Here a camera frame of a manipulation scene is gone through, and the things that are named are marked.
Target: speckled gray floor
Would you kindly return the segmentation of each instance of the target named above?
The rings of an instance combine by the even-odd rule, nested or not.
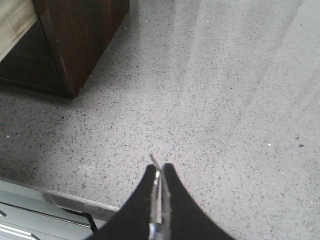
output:
[[[120,207],[153,153],[233,237],[319,239],[319,12],[132,1],[76,99],[1,86],[1,178]]]

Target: black object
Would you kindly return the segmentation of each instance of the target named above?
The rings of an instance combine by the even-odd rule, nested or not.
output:
[[[162,225],[152,234],[153,194],[162,181]],[[119,212],[87,240],[234,240],[203,213],[181,183],[172,164],[148,165]]]

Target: dark wooden cabinet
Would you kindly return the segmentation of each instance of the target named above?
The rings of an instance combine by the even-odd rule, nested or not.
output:
[[[33,0],[38,16],[0,62],[0,81],[73,98],[129,10],[129,0]]]

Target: light wooden panel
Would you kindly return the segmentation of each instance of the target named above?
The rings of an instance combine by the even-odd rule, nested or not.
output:
[[[36,20],[32,0],[0,0],[0,61]]]

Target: floor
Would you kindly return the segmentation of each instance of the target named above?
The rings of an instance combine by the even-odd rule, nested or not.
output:
[[[239,240],[320,236],[320,2],[133,0],[74,100],[0,88],[0,176],[120,207],[149,153]]]

